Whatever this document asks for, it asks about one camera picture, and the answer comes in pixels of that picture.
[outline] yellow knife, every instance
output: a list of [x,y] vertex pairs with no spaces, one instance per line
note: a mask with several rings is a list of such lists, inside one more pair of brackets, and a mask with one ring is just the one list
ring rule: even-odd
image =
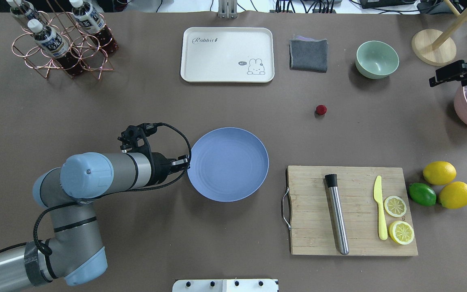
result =
[[383,210],[383,193],[381,192],[381,176],[376,177],[374,183],[374,201],[378,203],[378,235],[381,240],[387,240],[387,222],[385,221],[385,212]]

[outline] blue joint cap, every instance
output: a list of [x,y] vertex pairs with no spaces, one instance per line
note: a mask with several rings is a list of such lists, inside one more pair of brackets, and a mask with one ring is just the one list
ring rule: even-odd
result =
[[69,157],[61,168],[61,187],[72,198],[95,198],[113,182],[111,161],[104,155],[88,152]]
[[34,183],[34,186],[32,187],[32,195],[34,196],[34,200],[39,204],[39,206],[43,207],[44,209],[48,208],[44,203],[43,200],[41,199],[41,185],[43,185],[43,181],[45,177],[50,174],[50,172],[53,172],[57,168],[54,168],[53,170],[50,170],[49,172],[46,172],[42,176],[40,176]]
[[84,264],[81,264],[76,270],[64,277],[66,283],[70,286],[80,285],[96,279],[107,269],[107,260],[104,247],[89,258]]

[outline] blue plate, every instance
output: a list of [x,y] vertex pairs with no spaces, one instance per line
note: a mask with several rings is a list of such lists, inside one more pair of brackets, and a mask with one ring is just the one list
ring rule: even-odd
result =
[[218,202],[238,201],[253,194],[268,174],[264,144],[239,128],[220,128],[192,147],[189,179],[203,196]]

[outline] metal muddler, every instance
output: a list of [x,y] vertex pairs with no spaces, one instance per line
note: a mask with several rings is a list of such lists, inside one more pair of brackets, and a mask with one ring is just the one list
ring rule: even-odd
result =
[[336,238],[338,240],[339,251],[342,255],[349,254],[349,244],[347,243],[347,234],[345,233],[345,224],[343,223],[343,214],[341,213],[340,196],[338,194],[338,181],[336,174],[326,175],[326,182],[329,188],[331,209],[334,212],[334,223],[336,227]]

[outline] black muddler tip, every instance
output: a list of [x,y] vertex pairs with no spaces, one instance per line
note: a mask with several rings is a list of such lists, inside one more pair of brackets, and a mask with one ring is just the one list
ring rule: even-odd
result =
[[336,178],[336,174],[326,175],[326,182],[328,183],[328,187],[337,187],[338,186],[338,180]]

